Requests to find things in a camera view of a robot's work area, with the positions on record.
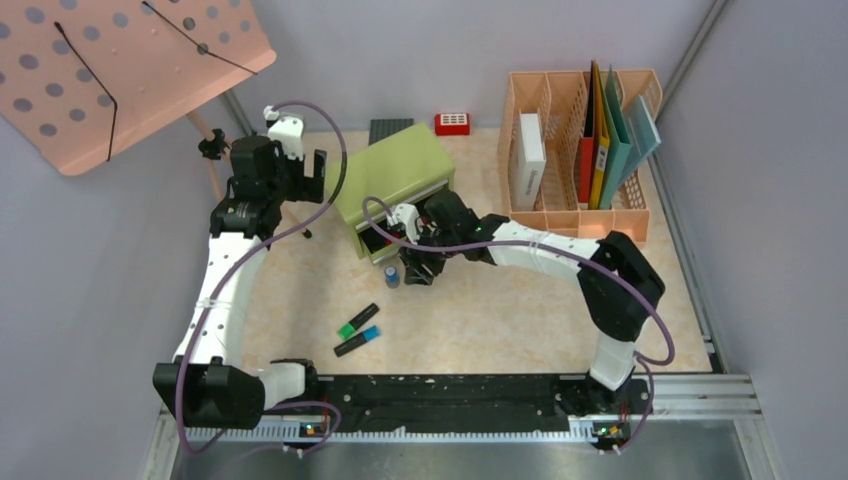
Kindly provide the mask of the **small blue glue bottle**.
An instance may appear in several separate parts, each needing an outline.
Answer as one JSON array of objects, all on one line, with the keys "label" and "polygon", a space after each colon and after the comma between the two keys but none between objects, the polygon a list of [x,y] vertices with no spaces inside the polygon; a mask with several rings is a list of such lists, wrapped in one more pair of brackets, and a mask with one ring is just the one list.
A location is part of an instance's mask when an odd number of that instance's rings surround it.
[{"label": "small blue glue bottle", "polygon": [[384,268],[384,279],[385,284],[390,289],[398,288],[400,285],[400,276],[398,269],[393,265],[386,266]]}]

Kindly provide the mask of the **green metal drawer cabinet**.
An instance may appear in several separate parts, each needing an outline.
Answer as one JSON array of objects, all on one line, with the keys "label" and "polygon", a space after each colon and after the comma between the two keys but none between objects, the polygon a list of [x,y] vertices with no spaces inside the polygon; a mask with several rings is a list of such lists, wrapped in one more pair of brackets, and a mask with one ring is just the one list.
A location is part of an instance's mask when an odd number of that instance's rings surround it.
[{"label": "green metal drawer cabinet", "polygon": [[362,210],[365,197],[377,197],[391,206],[417,204],[440,189],[451,188],[454,174],[455,164],[448,151],[424,123],[350,155],[333,206],[344,220],[357,256],[376,262],[397,251],[367,223]]}]

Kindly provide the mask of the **white paper booklet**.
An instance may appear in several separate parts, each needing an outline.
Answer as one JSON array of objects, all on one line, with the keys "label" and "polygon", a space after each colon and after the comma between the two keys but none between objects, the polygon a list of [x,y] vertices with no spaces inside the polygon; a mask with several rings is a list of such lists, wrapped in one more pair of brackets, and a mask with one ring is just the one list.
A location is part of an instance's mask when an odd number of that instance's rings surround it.
[{"label": "white paper booklet", "polygon": [[521,113],[515,126],[510,160],[511,205],[514,211],[532,211],[546,166],[540,115]]}]

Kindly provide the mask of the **yellow plastic clip folder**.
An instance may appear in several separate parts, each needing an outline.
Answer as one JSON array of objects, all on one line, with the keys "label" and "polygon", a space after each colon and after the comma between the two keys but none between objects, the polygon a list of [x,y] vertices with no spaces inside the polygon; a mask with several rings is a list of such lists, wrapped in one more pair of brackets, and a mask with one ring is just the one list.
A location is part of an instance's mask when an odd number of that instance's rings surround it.
[{"label": "yellow plastic clip folder", "polygon": [[605,114],[605,94],[600,78],[599,66],[596,60],[592,61],[591,80],[592,87],[594,88],[594,163],[588,206],[590,209],[595,210],[600,207],[603,178],[605,175],[610,144]]}]

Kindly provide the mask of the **teal plastic folder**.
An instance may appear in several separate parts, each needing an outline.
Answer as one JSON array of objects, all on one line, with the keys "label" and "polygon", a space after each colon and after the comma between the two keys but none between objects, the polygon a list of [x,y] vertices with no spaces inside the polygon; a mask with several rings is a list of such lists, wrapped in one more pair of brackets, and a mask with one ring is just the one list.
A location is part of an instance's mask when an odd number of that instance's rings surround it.
[{"label": "teal plastic folder", "polygon": [[618,95],[619,87],[618,77],[613,68],[609,67],[603,90],[603,107],[610,143],[599,201],[600,209],[612,207],[632,147]]}]

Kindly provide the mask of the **light blue hardcover book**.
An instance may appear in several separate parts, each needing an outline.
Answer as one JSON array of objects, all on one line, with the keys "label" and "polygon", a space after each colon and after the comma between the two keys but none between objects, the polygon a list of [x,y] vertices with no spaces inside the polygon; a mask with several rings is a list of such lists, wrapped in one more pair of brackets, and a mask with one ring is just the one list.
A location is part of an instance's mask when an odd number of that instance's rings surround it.
[{"label": "light blue hardcover book", "polygon": [[620,177],[619,186],[637,172],[641,164],[661,145],[662,140],[644,95],[634,99],[624,112],[631,149]]}]

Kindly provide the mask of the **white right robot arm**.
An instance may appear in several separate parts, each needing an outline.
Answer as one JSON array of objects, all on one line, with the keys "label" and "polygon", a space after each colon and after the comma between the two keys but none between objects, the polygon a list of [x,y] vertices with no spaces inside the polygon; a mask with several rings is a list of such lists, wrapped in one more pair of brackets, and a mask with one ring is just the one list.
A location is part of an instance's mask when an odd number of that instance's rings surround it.
[{"label": "white right robot arm", "polygon": [[456,255],[574,282],[600,332],[587,400],[600,412],[612,412],[626,400],[636,341],[666,290],[628,235],[612,231],[600,240],[580,239],[536,230],[499,214],[478,216],[447,189],[419,205],[393,207],[387,223],[392,234],[407,241],[399,255],[408,285],[432,284],[446,260]]}]

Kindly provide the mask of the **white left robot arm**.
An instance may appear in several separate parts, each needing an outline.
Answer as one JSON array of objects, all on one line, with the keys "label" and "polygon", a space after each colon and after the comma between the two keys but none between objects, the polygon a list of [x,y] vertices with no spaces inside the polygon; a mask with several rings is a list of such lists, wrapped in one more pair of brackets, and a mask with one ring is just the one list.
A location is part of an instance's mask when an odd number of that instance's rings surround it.
[{"label": "white left robot arm", "polygon": [[170,413],[191,428],[252,429],[283,400],[297,413],[319,404],[320,386],[295,361],[267,373],[241,368],[250,294],[282,219],[284,202],[324,200],[327,153],[292,156],[264,135],[232,144],[232,175],[210,215],[206,272],[186,334],[152,384]]}]

